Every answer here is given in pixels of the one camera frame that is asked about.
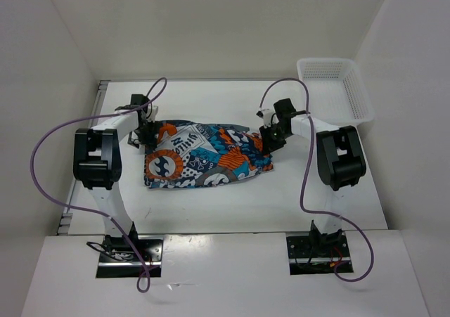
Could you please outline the colourful patterned shorts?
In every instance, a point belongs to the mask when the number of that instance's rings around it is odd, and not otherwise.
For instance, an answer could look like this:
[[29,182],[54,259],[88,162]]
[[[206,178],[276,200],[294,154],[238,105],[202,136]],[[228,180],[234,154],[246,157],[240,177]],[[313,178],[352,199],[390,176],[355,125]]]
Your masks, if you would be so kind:
[[274,168],[257,130],[188,120],[158,122],[156,146],[145,147],[147,188],[207,188],[253,178]]

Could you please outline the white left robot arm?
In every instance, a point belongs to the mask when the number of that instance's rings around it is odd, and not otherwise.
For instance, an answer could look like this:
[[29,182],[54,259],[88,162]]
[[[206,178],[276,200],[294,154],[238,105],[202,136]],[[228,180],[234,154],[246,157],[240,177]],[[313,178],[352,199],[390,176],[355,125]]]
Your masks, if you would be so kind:
[[147,96],[133,94],[130,104],[88,129],[75,132],[73,174],[94,198],[103,217],[108,249],[124,260],[135,259],[141,250],[134,222],[124,206],[119,188],[122,175],[120,141],[140,148],[154,148],[159,124],[158,109]]

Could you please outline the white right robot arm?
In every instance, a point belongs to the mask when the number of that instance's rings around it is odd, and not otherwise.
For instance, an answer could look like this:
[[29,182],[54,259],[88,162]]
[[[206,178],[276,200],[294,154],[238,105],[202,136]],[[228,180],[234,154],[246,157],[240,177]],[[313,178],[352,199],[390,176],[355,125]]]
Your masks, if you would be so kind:
[[264,153],[281,149],[291,136],[309,140],[300,197],[304,199],[307,177],[313,166],[328,190],[325,204],[318,209],[307,209],[303,202],[300,208],[313,215],[309,250],[316,256],[323,256],[341,241],[349,189],[366,174],[366,160],[357,130],[353,126],[338,127],[315,119],[305,110],[297,111],[289,98],[276,102],[273,109],[259,110],[257,116],[263,121],[259,132]]

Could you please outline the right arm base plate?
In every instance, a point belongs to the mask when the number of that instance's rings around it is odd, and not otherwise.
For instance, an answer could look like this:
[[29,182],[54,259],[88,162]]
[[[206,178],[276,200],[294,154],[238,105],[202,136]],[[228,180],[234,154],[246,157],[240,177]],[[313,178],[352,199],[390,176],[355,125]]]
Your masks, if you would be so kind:
[[335,268],[338,273],[354,272],[345,234],[339,242],[321,247],[315,246],[306,232],[289,233],[285,241],[291,276],[329,274]]

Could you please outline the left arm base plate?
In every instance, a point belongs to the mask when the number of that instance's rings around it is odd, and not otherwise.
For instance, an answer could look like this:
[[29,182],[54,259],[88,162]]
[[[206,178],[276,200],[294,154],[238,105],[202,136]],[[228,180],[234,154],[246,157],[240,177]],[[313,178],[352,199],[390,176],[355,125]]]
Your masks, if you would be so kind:
[[[162,273],[162,235],[141,235],[135,242],[151,278],[160,278]],[[104,238],[102,243],[87,242],[92,250],[99,253],[97,278],[138,278],[145,276],[142,263],[128,245],[114,246],[111,239]]]

